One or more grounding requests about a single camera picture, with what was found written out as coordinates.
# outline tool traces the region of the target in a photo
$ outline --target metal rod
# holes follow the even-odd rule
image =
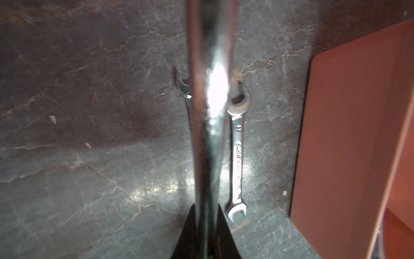
[[[235,0],[187,0],[199,259],[214,254],[235,16]]]

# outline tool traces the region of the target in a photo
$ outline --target gray stone countertop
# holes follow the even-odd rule
[[[317,53],[413,16],[412,1],[240,0],[234,75],[249,88],[245,259],[319,258],[289,220]],[[194,202],[185,1],[0,2],[2,258],[164,259]],[[228,126],[226,141],[229,144]],[[229,145],[219,200],[229,199]]]

